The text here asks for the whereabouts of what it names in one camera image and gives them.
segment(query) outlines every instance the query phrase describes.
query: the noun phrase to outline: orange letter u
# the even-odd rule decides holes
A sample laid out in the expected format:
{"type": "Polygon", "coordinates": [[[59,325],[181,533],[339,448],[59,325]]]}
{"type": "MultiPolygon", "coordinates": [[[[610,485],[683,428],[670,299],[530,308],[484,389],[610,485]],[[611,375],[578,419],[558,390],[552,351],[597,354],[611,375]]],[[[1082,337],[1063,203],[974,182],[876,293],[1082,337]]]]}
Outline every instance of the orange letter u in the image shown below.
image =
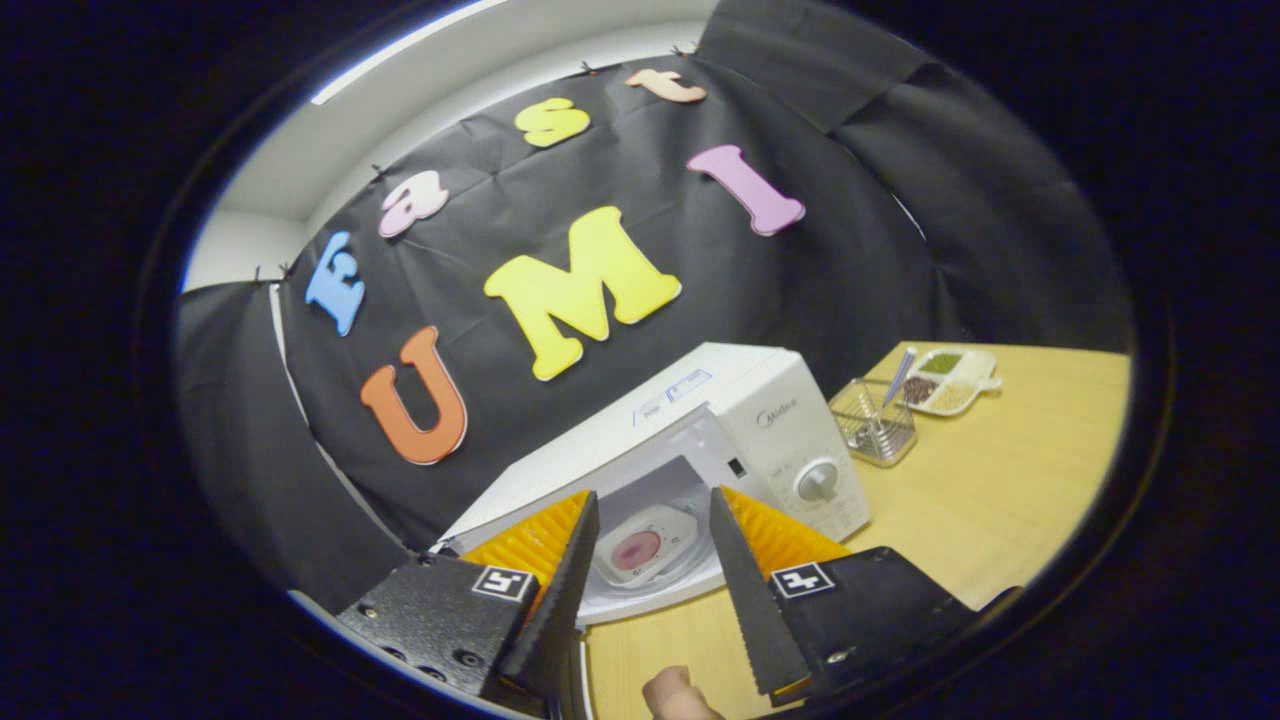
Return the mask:
{"type": "Polygon", "coordinates": [[[467,434],[467,406],[435,351],[435,338],[439,334],[435,325],[428,325],[401,348],[401,361],[417,368],[422,384],[440,411],[434,428],[422,430],[408,416],[404,402],[396,392],[396,368],[384,365],[374,370],[360,391],[360,401],[374,411],[396,452],[417,465],[439,462],[457,450],[462,445],[462,437],[467,434]]]}

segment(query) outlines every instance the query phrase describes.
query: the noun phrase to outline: spoon handle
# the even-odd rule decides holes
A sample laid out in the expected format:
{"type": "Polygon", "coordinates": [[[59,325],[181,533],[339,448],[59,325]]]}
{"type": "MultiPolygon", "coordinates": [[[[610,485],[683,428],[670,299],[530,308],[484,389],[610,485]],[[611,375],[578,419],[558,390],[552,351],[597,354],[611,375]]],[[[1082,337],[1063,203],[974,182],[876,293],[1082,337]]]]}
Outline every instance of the spoon handle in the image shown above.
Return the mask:
{"type": "Polygon", "coordinates": [[[902,387],[902,380],[906,379],[906,372],[911,369],[911,363],[915,361],[915,346],[909,346],[906,354],[902,355],[902,364],[897,366],[897,374],[893,375],[893,382],[888,386],[888,392],[884,393],[884,405],[881,405],[881,410],[888,407],[888,404],[893,401],[893,396],[902,387]]]}

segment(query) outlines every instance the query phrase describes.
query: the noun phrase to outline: white wall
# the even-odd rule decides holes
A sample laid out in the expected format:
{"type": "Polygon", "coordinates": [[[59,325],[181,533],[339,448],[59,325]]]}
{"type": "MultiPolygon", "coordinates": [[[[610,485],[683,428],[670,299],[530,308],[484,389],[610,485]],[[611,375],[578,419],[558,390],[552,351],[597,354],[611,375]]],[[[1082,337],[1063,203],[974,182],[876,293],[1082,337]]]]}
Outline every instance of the white wall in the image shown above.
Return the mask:
{"type": "Polygon", "coordinates": [[[261,266],[262,279],[279,278],[279,266],[292,265],[306,243],[307,233],[298,220],[261,213],[214,210],[191,254],[182,291],[251,281],[257,266],[261,266]]]}

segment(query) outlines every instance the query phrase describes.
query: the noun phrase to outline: plate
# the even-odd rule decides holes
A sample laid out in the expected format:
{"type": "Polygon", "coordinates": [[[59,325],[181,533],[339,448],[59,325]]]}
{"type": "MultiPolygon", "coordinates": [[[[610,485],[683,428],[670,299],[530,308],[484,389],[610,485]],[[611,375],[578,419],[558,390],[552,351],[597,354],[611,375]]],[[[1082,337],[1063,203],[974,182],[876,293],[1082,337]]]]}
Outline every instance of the plate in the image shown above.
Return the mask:
{"type": "Polygon", "coordinates": [[[996,389],[1001,378],[992,378],[996,356],[986,350],[966,347],[937,347],[915,360],[906,373],[906,382],[922,378],[937,387],[919,402],[908,401],[908,407],[932,415],[959,415],[973,405],[978,393],[996,389]]]}
{"type": "Polygon", "coordinates": [[[666,505],[650,505],[595,544],[593,565],[614,587],[643,585],[698,539],[698,520],[666,505]]]}

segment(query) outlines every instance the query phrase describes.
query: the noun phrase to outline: microwave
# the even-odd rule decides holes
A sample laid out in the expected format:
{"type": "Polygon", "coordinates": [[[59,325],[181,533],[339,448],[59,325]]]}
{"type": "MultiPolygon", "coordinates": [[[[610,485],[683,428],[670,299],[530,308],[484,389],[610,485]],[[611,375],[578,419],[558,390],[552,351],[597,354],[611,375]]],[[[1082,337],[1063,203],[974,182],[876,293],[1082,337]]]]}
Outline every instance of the microwave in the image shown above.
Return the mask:
{"type": "Polygon", "coordinates": [[[507,468],[433,550],[465,555],[594,489],[600,532],[577,623],[618,620],[723,584],[708,527],[721,484],[836,542],[870,519],[800,354],[708,342],[507,468]]]}

